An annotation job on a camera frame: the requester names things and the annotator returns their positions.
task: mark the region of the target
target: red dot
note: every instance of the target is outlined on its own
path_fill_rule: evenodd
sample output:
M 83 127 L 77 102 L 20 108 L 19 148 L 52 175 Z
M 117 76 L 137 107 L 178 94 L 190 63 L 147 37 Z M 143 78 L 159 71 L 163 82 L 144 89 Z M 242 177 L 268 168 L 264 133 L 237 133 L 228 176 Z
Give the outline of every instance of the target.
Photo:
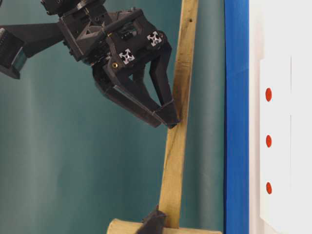
M 267 99 L 267 101 L 271 101 L 271 99 L 272 99 L 272 90 L 270 88 L 267 88 L 267 90 L 265 91 L 265 98 Z
M 267 192 L 268 192 L 268 194 L 272 193 L 272 186 L 269 182 L 267 183 Z
M 268 148 L 270 148 L 270 147 L 271 147 L 271 145 L 272 145 L 272 138 L 271 138 L 271 136 L 270 136 L 270 135 L 267 135 L 266 142 L 267 142 L 267 146 L 268 146 Z

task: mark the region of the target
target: wooden stick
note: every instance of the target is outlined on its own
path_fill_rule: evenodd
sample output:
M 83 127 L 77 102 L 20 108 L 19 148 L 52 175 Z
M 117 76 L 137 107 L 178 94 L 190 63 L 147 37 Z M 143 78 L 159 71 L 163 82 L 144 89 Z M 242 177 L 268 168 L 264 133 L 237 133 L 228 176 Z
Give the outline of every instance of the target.
M 159 202 L 159 210 L 167 215 L 168 228 L 179 228 L 197 13 L 198 0 L 182 0 L 173 91 L 181 122 L 168 131 Z
M 133 223 L 121 221 L 119 219 L 114 219 L 108 229 L 107 234 L 135 234 L 136 231 L 142 226 L 142 223 Z M 222 234 L 217 231 L 207 231 L 200 229 L 172 229 L 172 228 L 164 228 L 162 234 Z

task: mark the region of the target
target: teal backdrop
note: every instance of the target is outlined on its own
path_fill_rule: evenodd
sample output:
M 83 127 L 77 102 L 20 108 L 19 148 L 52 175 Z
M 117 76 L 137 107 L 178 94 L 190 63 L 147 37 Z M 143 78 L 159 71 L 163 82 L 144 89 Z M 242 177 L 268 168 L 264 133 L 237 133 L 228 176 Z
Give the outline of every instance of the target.
M 167 34 L 172 84 L 181 0 L 106 3 L 132 6 Z M 0 8 L 2 25 L 56 20 L 39 0 Z M 201 0 L 183 227 L 223 230 L 224 47 L 224 2 Z M 166 131 L 106 100 L 62 43 L 29 59 L 21 80 L 0 75 L 0 233 L 102 234 L 113 218 L 140 221 L 159 200 Z

